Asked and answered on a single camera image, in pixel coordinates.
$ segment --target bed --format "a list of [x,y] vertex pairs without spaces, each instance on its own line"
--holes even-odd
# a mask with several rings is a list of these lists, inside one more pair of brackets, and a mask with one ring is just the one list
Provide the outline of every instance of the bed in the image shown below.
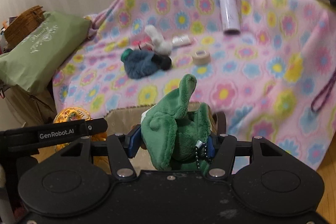
[[[237,4],[241,35],[224,36],[218,0],[115,0],[88,16],[91,40],[55,74],[56,108],[77,106],[92,118],[108,117],[118,108],[158,102],[192,73],[198,80],[192,101],[224,111],[229,134],[240,140],[262,135],[314,169],[326,154],[319,170],[326,183],[319,212],[334,223],[336,155],[328,147],[336,129],[336,98],[331,93],[319,112],[311,104],[336,66],[336,14],[318,0]],[[144,38],[147,24],[157,26],[165,39],[189,34],[195,43],[172,52],[170,71],[131,80],[120,55]],[[212,61],[194,66],[191,54],[197,50],[209,51]]]

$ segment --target brown leather strap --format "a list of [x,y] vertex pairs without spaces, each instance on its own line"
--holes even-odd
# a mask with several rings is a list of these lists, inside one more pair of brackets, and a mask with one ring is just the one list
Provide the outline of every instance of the brown leather strap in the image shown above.
[[223,111],[213,114],[213,119],[217,125],[217,135],[226,133],[226,116]]

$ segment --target white bottle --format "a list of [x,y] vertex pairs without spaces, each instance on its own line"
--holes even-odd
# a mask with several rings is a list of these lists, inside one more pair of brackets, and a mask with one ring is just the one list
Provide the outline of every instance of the white bottle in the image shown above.
[[223,32],[225,34],[239,34],[240,24],[236,0],[219,0],[219,4]]
[[173,37],[173,47],[181,47],[190,45],[192,42],[187,34],[181,37]]

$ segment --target wicker basket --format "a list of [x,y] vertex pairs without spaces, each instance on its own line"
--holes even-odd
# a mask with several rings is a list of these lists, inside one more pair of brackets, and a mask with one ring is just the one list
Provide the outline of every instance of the wicker basket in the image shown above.
[[34,6],[19,15],[5,30],[4,35],[9,46],[14,48],[43,21],[42,6]]

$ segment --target blue plush toy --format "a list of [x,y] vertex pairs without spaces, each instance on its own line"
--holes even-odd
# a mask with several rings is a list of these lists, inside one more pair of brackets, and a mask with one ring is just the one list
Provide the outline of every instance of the blue plush toy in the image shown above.
[[131,79],[140,79],[154,74],[159,69],[168,70],[171,59],[151,51],[126,49],[121,55],[127,76]]

